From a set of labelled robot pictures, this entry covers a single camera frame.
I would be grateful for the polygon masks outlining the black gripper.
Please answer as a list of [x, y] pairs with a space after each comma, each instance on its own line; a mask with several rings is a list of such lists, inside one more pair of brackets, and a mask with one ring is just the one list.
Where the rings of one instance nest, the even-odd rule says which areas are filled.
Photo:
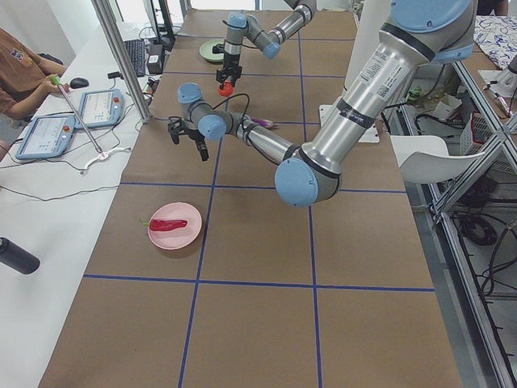
[[223, 66], [216, 71], [216, 81], [220, 86], [223, 86], [225, 81], [230, 82], [232, 86], [236, 86], [238, 79], [242, 76], [240, 58], [239, 53], [224, 52]]
[[204, 135], [198, 129], [190, 129], [187, 126], [184, 127], [183, 131], [191, 140], [195, 142], [196, 148], [200, 153], [202, 161], [208, 161], [209, 152], [206, 146]]

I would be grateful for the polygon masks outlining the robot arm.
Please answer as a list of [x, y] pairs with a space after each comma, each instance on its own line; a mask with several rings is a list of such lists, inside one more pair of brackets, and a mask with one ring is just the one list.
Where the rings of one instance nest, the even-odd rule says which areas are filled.
[[237, 80], [242, 76], [240, 58], [245, 38], [266, 58], [272, 59], [280, 51], [280, 46], [306, 26], [317, 13], [317, 2], [313, 0], [286, 3], [292, 8], [292, 13], [269, 31], [265, 31], [253, 15], [236, 11], [229, 14], [225, 21], [226, 37], [221, 46], [223, 66], [216, 71], [218, 92], [221, 96], [230, 96]]
[[230, 134], [276, 166], [275, 190], [295, 207], [331, 198], [341, 186], [342, 164], [416, 69], [451, 63], [473, 51], [474, 1], [394, 1], [380, 26], [379, 44], [352, 84], [335, 100], [312, 141], [295, 145], [244, 113], [220, 112], [188, 82], [178, 88], [187, 127], [211, 141]]

